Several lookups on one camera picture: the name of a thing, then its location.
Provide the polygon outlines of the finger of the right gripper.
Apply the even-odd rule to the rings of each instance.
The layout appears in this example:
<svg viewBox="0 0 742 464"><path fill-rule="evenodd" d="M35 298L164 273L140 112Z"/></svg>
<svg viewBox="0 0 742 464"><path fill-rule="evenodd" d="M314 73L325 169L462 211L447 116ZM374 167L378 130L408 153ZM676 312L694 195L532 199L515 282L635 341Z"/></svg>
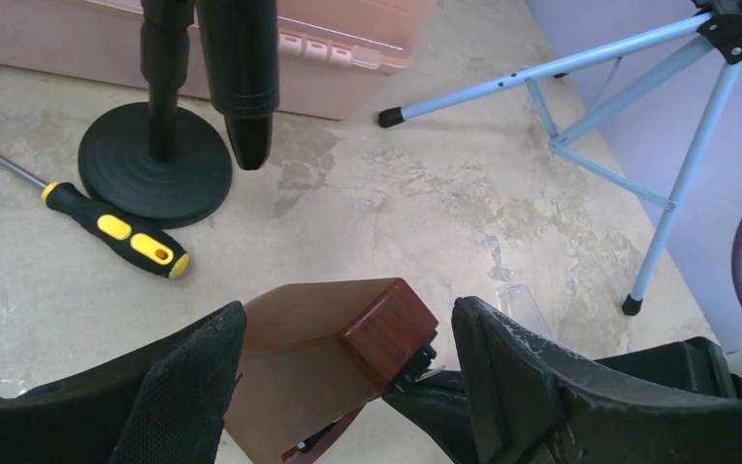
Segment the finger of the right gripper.
<svg viewBox="0 0 742 464"><path fill-rule="evenodd" d="M473 462L473 432L462 373L442 371L383 401L424 431L453 463Z"/></svg>
<svg viewBox="0 0 742 464"><path fill-rule="evenodd" d="M668 388L721 398L742 398L742 378L730 372L723 349L703 336L595 362Z"/></svg>

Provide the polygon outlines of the pink plastic storage box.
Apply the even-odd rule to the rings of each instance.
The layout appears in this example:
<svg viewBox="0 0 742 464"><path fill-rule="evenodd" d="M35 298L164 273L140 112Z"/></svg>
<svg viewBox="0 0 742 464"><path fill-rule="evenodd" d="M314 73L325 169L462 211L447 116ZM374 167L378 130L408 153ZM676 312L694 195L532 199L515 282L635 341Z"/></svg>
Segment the pink plastic storage box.
<svg viewBox="0 0 742 464"><path fill-rule="evenodd" d="M280 110L351 118L409 67L433 1L280 1ZM0 1L0 65L144 89L138 1Z"/></svg>

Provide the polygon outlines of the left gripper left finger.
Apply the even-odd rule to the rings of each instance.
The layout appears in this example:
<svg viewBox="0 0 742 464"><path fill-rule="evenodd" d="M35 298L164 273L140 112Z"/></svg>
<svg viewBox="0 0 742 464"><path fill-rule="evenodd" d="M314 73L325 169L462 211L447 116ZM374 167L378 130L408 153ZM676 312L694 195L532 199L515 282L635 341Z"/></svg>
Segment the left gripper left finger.
<svg viewBox="0 0 742 464"><path fill-rule="evenodd" d="M213 463L240 378L231 302L109 362L0 397L0 463Z"/></svg>

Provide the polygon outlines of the black microphone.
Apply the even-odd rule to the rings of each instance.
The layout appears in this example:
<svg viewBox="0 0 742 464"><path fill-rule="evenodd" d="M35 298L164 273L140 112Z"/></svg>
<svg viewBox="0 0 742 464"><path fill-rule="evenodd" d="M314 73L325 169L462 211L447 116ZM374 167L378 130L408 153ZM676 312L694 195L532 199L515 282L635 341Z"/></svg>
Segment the black microphone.
<svg viewBox="0 0 742 464"><path fill-rule="evenodd" d="M196 12L213 107L240 169L258 170L271 153L280 100L277 3L205 0Z"/></svg>

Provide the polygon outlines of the black yellow screwdriver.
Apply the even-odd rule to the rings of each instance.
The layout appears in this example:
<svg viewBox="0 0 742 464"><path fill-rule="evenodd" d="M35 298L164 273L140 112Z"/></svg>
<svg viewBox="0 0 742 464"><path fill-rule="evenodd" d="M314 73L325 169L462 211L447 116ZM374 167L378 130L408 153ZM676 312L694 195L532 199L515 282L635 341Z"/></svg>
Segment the black yellow screwdriver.
<svg viewBox="0 0 742 464"><path fill-rule="evenodd" d="M168 279L177 279L186 272L190 254L147 220L92 199L72 183L46 182L2 155L0 166L38 188L47 208L71 218L136 268Z"/></svg>

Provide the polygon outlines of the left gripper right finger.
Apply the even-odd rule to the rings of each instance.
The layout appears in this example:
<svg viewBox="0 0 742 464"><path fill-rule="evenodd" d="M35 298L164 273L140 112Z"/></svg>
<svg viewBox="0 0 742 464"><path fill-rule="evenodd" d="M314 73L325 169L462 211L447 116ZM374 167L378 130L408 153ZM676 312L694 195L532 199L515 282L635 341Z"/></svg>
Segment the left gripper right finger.
<svg viewBox="0 0 742 464"><path fill-rule="evenodd" d="M742 463L742 399L610 369L476 297L451 324L482 463Z"/></svg>

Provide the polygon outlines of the clear plastic metronome cover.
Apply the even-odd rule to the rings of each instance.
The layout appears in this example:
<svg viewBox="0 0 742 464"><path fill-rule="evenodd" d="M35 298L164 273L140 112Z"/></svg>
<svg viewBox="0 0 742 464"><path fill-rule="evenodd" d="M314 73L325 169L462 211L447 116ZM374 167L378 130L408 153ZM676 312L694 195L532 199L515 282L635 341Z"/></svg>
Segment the clear plastic metronome cover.
<svg viewBox="0 0 742 464"><path fill-rule="evenodd" d="M506 283L497 292L499 311L526 329L553 340L554 337L529 288L520 283Z"/></svg>

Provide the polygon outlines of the black round microphone stand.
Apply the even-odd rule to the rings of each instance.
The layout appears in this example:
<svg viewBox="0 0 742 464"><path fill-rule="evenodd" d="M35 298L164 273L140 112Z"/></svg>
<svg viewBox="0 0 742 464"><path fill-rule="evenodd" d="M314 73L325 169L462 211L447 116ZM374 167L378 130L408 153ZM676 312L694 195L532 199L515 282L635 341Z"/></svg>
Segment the black round microphone stand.
<svg viewBox="0 0 742 464"><path fill-rule="evenodd" d="M218 131L179 105L194 21L191 1L145 1L140 69L148 99L118 106L86 130L78 170L88 193L162 228L211 215L226 198L233 164Z"/></svg>

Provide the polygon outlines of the light blue music stand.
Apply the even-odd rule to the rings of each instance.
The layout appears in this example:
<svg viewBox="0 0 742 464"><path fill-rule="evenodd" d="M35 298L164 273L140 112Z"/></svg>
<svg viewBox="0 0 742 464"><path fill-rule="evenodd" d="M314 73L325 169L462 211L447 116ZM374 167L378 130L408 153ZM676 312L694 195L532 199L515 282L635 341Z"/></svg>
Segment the light blue music stand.
<svg viewBox="0 0 742 464"><path fill-rule="evenodd" d="M528 6L558 55L663 26L691 12L686 1L532 1ZM657 189L669 185L721 63L718 53L701 59L602 127L627 175ZM741 214L742 70L668 242L709 318L740 312L729 256Z"/></svg>

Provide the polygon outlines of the brown wooden metronome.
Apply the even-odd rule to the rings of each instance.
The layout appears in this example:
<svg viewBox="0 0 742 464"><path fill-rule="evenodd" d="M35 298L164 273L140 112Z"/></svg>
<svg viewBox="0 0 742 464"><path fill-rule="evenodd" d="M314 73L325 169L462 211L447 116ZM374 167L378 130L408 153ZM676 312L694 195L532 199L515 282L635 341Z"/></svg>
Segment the brown wooden metronome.
<svg viewBox="0 0 742 464"><path fill-rule="evenodd" d="M400 277L287 284L244 306L224 428L253 463L313 463L369 402L428 370L439 322Z"/></svg>

